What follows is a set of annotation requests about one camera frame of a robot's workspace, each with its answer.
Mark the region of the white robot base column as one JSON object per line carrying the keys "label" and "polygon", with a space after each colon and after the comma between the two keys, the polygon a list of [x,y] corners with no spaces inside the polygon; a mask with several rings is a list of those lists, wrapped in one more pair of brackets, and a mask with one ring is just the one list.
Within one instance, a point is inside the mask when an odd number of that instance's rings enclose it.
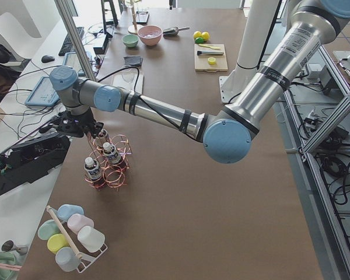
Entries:
{"label": "white robot base column", "polygon": [[221,101],[232,103],[260,68],[281,7],[280,0],[253,1],[247,15],[235,69],[219,77]]}

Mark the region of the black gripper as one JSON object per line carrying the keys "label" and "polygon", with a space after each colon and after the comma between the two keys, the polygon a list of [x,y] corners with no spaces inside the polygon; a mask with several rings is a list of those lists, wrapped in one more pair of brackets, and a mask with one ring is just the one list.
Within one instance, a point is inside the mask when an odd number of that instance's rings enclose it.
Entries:
{"label": "black gripper", "polygon": [[83,137],[90,134],[97,137],[103,128],[102,122],[97,122],[91,110],[80,115],[72,115],[71,112],[62,113],[57,132],[73,137]]}

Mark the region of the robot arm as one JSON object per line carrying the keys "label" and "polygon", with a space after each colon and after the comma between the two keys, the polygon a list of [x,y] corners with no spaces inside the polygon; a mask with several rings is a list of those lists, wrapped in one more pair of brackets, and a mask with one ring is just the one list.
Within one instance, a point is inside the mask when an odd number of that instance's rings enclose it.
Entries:
{"label": "robot arm", "polygon": [[94,119],[92,108],[122,110],[193,137],[219,163],[238,162],[249,152],[260,121],[278,97],[313,54],[332,42],[349,21],[350,1],[301,1],[285,37],[237,99],[215,116],[80,78],[71,67],[59,66],[50,73],[52,86],[66,109],[57,130],[73,137],[95,137],[103,124]]}

